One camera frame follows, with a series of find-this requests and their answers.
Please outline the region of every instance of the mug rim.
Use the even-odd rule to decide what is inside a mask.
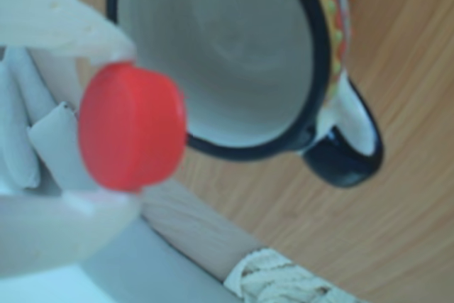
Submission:
[[[323,105],[331,76],[331,43],[321,0],[299,0],[307,17],[313,45],[311,87],[303,107],[291,126],[280,136],[252,147],[224,147],[187,132],[188,145],[203,153],[227,160],[248,161],[266,158],[286,150],[298,150],[313,137],[317,113]],[[106,0],[107,18],[118,23],[118,0]]]

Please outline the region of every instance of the mug handle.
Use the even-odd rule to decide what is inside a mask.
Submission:
[[[377,124],[344,70],[336,94],[317,118],[316,137],[303,158],[336,187],[352,187],[380,168],[384,147]]]

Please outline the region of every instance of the wooden table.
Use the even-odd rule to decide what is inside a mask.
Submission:
[[[104,0],[90,2],[103,9]],[[235,164],[188,150],[177,179],[265,243],[362,298],[451,302],[454,0],[350,2],[349,66],[382,127],[381,173],[344,192],[295,155]]]

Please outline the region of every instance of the red bottle cap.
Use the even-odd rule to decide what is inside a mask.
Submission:
[[[182,94],[169,78],[128,63],[101,69],[85,90],[79,147],[101,185],[137,192],[167,179],[186,143]]]

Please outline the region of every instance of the ceramic mug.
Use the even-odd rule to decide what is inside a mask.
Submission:
[[[228,160],[295,151],[351,187],[383,159],[377,125],[348,79],[347,0],[107,0],[138,64],[171,76],[188,144]]]

